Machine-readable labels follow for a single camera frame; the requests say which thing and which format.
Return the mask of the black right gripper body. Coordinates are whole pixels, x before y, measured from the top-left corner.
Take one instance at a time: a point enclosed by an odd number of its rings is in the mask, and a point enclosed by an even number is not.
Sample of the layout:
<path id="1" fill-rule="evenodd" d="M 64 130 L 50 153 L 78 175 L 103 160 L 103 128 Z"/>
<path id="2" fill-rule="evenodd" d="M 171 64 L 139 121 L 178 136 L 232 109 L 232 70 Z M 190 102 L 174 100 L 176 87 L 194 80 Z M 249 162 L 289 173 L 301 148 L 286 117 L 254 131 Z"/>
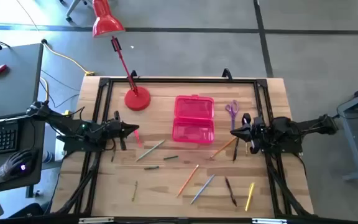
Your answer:
<path id="1" fill-rule="evenodd" d="M 242 125 L 249 132 L 248 140 L 251 142 L 249 151 L 251 154 L 257 154 L 261 148 L 262 134 L 265 129 L 264 119 L 261 116 L 251 118 L 249 113 L 242 116 Z"/>

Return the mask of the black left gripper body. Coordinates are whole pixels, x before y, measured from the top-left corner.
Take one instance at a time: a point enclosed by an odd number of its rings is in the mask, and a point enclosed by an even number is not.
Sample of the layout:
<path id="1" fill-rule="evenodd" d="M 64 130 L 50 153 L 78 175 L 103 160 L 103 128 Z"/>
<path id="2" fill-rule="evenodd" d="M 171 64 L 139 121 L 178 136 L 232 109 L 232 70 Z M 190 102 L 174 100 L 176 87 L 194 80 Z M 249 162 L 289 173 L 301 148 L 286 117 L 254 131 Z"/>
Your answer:
<path id="1" fill-rule="evenodd" d="M 121 150 L 126 151 L 127 147 L 124 138 L 127 136 L 127 128 L 128 125 L 121 121 L 119 112 L 115 111 L 113 119 L 105 122 L 105 127 L 103 129 L 103 142 L 106 143 L 108 140 L 119 138 Z"/>

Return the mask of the purple scissors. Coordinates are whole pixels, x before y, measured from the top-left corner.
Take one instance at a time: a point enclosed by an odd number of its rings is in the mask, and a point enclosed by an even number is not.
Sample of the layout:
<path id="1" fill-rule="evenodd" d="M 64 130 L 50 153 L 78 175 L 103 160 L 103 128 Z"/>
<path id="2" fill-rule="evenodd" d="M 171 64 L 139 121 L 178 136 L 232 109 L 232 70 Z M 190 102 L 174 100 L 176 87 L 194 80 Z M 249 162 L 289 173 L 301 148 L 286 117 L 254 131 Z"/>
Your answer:
<path id="1" fill-rule="evenodd" d="M 230 114 L 230 117 L 231 117 L 231 129 L 234 129 L 236 115 L 238 114 L 238 111 L 239 111 L 238 101 L 232 100 L 230 104 L 227 104 L 225 106 L 225 110 Z"/>

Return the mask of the black pen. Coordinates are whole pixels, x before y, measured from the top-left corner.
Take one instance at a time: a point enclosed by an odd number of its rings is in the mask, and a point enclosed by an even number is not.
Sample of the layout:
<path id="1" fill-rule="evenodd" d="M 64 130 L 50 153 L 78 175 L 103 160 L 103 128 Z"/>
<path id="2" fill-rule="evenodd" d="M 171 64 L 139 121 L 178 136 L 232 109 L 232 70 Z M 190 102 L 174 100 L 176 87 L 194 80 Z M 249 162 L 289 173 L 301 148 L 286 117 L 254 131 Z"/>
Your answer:
<path id="1" fill-rule="evenodd" d="M 238 145 L 239 145 L 239 138 L 236 138 L 236 143 L 235 143 L 235 146 L 234 146 L 234 154 L 233 154 L 233 157 L 232 157 L 233 162 L 237 159 Z"/>

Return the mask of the orange pencil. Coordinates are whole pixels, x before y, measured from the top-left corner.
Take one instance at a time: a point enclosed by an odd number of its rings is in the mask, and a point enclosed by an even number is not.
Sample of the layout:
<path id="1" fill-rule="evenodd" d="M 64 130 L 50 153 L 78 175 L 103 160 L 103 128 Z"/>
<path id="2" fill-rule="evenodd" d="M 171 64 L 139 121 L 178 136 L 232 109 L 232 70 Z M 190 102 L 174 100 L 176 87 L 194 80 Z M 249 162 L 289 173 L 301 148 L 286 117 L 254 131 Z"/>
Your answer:
<path id="1" fill-rule="evenodd" d="M 225 148 L 227 148 L 236 139 L 237 139 L 236 137 L 233 137 L 231 140 L 229 140 L 223 146 L 221 146 L 216 152 L 214 152 L 209 158 L 214 159 L 221 151 L 223 151 Z"/>
<path id="2" fill-rule="evenodd" d="M 195 173 L 198 170 L 199 166 L 200 165 L 197 164 L 196 167 L 191 171 L 189 177 L 186 179 L 186 181 L 184 182 L 184 184 L 181 186 L 180 190 L 176 194 L 176 197 L 179 197 L 181 195 L 181 193 L 184 191 L 185 187 L 188 185 L 188 183 L 190 182 L 191 178 L 195 175 Z"/>

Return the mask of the long light green pencil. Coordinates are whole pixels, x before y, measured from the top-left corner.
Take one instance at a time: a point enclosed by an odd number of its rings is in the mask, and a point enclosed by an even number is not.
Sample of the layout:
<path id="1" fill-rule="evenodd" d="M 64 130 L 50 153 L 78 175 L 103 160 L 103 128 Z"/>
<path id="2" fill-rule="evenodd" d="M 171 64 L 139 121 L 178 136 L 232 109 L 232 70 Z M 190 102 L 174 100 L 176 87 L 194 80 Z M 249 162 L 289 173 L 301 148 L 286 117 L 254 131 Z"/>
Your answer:
<path id="1" fill-rule="evenodd" d="M 158 144 L 156 144 L 155 146 L 153 146 L 152 148 L 150 148 L 148 151 L 146 151 L 145 153 L 143 153 L 139 158 L 137 158 L 135 161 L 138 162 L 141 159 L 143 159 L 145 156 L 147 156 L 148 154 L 150 154 L 153 150 L 155 150 L 156 148 L 158 148 L 159 146 L 161 146 L 164 142 L 166 141 L 166 139 L 161 140 Z"/>

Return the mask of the pink plastic supply box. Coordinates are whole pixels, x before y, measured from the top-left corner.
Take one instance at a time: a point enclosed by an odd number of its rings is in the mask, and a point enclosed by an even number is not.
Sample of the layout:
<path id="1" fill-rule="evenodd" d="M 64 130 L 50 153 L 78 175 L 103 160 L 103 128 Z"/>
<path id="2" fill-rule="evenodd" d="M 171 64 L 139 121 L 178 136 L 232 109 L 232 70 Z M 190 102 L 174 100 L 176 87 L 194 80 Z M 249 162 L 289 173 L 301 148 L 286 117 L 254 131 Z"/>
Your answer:
<path id="1" fill-rule="evenodd" d="M 214 141 L 214 100 L 207 96 L 178 95 L 175 98 L 172 139 L 211 144 Z"/>

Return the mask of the dark maroon pen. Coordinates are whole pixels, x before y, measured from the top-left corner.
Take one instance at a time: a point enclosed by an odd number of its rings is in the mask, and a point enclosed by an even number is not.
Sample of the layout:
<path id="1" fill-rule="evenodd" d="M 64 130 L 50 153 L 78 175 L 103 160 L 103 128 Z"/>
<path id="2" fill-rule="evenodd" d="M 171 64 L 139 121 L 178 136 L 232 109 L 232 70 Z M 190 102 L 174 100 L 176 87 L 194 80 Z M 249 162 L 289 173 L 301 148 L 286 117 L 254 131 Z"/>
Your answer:
<path id="1" fill-rule="evenodd" d="M 228 178 L 227 178 L 226 176 L 224 177 L 224 180 L 225 180 L 226 186 L 227 186 L 227 188 L 228 188 L 231 201 L 232 201 L 232 203 L 234 204 L 234 206 L 236 207 L 236 206 L 237 206 L 237 201 L 236 201 L 236 199 L 235 199 L 235 197 L 234 197 L 234 194 L 233 194 L 233 191 L 232 191 L 232 187 L 231 187 L 231 185 L 230 185 L 230 183 L 229 183 L 229 180 L 228 180 Z"/>

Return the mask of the short olive pencil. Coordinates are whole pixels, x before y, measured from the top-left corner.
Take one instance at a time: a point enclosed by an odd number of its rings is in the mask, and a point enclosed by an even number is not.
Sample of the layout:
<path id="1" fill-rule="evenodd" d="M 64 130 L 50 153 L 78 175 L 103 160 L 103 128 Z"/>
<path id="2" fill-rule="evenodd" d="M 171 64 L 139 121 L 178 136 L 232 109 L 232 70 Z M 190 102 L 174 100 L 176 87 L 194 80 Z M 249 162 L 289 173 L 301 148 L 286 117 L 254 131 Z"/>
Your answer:
<path id="1" fill-rule="evenodd" d="M 131 202 L 134 202 L 134 200 L 135 200 L 138 184 L 139 184 L 139 183 L 138 183 L 138 181 L 136 180 L 136 181 L 135 181 L 135 184 L 134 184 L 134 192 L 133 192 L 133 194 L 132 194 Z"/>

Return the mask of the yellow pen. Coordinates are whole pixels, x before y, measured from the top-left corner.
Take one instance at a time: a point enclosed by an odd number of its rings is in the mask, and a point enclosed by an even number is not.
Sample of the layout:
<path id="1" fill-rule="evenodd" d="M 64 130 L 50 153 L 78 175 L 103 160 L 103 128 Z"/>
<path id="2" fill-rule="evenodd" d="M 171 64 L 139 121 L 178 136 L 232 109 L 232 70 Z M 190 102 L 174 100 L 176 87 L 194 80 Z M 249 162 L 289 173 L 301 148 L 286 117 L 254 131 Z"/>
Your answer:
<path id="1" fill-rule="evenodd" d="M 249 210 L 249 206 L 250 206 L 250 203 L 251 203 L 251 200 L 252 200 L 252 196 L 253 196 L 253 192 L 254 192 L 254 187 L 255 187 L 255 183 L 252 182 L 250 184 L 250 187 L 249 187 L 249 193 L 248 193 L 248 198 L 247 198 L 247 202 L 246 202 L 246 205 L 244 207 L 244 210 L 247 212 Z"/>

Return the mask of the red desk lamp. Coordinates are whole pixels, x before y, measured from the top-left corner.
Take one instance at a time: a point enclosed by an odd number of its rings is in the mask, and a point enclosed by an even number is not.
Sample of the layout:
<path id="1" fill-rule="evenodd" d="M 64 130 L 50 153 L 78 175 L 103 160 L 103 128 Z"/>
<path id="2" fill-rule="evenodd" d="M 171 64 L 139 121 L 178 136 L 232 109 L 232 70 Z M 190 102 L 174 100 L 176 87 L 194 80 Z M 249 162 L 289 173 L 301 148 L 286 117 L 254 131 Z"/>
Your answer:
<path id="1" fill-rule="evenodd" d="M 92 3 L 96 16 L 96 20 L 93 24 L 93 37 L 111 36 L 113 50 L 118 54 L 126 72 L 127 80 L 129 81 L 130 90 L 127 91 L 124 97 L 124 103 L 132 111 L 144 110 L 151 102 L 150 93 L 146 88 L 135 84 L 124 61 L 119 41 L 117 37 L 113 36 L 114 33 L 125 31 L 125 28 L 121 22 L 112 15 L 108 0 L 92 0 Z"/>

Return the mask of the black computer mouse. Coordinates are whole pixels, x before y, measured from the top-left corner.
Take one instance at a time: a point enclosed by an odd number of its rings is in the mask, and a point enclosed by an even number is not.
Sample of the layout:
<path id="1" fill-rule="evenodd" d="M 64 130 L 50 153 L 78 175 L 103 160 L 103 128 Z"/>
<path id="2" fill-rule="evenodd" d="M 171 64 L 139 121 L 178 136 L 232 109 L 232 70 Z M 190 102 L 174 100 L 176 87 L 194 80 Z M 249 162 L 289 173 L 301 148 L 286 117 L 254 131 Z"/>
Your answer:
<path id="1" fill-rule="evenodd" d="M 24 150 L 20 152 L 21 163 L 19 165 L 19 171 L 22 174 L 30 174 L 36 167 L 38 160 L 38 150 Z"/>

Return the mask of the person's hand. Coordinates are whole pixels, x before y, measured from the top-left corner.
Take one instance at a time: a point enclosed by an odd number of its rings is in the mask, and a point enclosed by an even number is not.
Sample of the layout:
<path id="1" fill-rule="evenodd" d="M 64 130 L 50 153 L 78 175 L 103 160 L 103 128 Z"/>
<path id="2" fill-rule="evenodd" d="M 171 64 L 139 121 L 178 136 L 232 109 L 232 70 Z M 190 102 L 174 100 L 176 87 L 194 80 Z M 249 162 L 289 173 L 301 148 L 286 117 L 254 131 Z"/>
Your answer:
<path id="1" fill-rule="evenodd" d="M 20 152 L 11 154 L 5 163 L 0 166 L 0 184 L 27 175 L 19 171 L 21 163 Z"/>

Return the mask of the grey desk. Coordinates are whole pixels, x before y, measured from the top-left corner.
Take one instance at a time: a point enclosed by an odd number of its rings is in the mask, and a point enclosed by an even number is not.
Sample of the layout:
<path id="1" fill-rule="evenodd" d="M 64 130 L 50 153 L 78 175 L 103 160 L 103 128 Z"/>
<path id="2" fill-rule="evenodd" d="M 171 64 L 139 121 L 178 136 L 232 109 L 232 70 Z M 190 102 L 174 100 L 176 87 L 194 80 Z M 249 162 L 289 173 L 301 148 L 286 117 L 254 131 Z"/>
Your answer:
<path id="1" fill-rule="evenodd" d="M 44 147 L 44 134 L 45 134 L 45 122 L 35 121 L 30 118 L 10 119 L 1 122 L 17 121 L 19 124 L 18 132 L 18 151 L 26 149 L 38 150 L 38 160 L 35 169 L 22 177 L 10 180 L 0 184 L 0 191 L 16 189 L 19 187 L 26 187 L 35 185 L 40 181 L 40 175 L 42 170 L 42 154 Z M 0 154 L 0 166 L 15 152 L 8 152 Z"/>

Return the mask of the office chair base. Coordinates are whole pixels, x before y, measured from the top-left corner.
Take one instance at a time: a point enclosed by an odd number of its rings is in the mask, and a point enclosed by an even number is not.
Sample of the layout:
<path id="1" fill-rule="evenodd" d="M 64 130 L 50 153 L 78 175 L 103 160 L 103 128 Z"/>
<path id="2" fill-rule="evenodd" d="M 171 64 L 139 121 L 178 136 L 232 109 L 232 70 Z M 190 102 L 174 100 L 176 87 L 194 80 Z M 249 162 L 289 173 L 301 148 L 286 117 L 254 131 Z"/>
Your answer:
<path id="1" fill-rule="evenodd" d="M 88 0 L 72 0 L 71 4 L 68 7 L 65 19 L 68 22 L 72 21 L 72 18 L 70 17 L 71 13 L 74 11 L 75 7 L 77 7 L 77 5 L 82 2 L 85 6 L 89 3 Z"/>

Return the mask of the black metal table frame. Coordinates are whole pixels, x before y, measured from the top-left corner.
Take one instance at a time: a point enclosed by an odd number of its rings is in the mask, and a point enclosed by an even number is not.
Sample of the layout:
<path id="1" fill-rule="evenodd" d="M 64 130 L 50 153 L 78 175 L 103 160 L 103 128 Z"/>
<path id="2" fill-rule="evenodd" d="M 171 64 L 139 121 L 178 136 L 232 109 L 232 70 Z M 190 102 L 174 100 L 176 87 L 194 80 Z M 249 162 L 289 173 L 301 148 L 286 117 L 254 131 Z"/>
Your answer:
<path id="1" fill-rule="evenodd" d="M 233 162 L 235 143 L 232 142 L 214 159 L 209 157 L 232 139 L 231 119 L 225 106 L 239 102 L 241 113 L 257 116 L 257 107 L 271 108 L 275 116 L 290 116 L 285 85 L 280 78 L 269 78 L 269 95 L 264 96 L 258 80 L 243 79 L 229 82 L 196 78 L 141 78 L 139 85 L 151 94 L 150 105 L 143 111 L 132 111 L 124 104 L 128 85 L 114 81 L 112 93 L 100 95 L 101 111 L 118 111 L 121 119 L 139 125 L 142 147 L 135 135 L 126 139 L 127 150 L 104 152 L 96 181 L 92 215 L 95 217 L 187 217 L 187 218 L 247 218 L 273 217 L 273 205 L 265 157 L 246 156 L 244 142 L 239 142 L 237 159 Z M 214 141 L 211 144 L 176 142 L 172 139 L 175 98 L 178 95 L 208 96 L 214 100 Z M 161 140 L 166 141 L 140 161 L 135 160 Z M 164 157 L 178 156 L 164 160 Z M 199 164 L 195 175 L 179 197 L 176 194 Z M 159 166 L 159 169 L 144 170 Z M 193 205 L 197 192 L 215 174 Z M 237 201 L 231 201 L 224 177 L 227 177 Z M 138 181 L 134 202 L 131 202 L 135 181 Z M 250 184 L 254 192 L 246 212 Z"/>

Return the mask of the silver metal bracket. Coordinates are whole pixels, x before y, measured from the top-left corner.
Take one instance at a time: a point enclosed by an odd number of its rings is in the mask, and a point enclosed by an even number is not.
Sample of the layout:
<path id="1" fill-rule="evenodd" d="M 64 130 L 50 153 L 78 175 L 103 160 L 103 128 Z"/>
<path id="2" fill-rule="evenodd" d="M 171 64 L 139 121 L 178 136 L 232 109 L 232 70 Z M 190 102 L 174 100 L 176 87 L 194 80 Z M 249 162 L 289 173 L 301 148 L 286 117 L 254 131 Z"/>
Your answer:
<path id="1" fill-rule="evenodd" d="M 252 224 L 287 224 L 287 220 L 275 218 L 253 218 Z"/>
<path id="2" fill-rule="evenodd" d="M 101 224 L 101 223 L 113 223 L 113 217 L 87 217 L 80 218 L 78 224 Z"/>

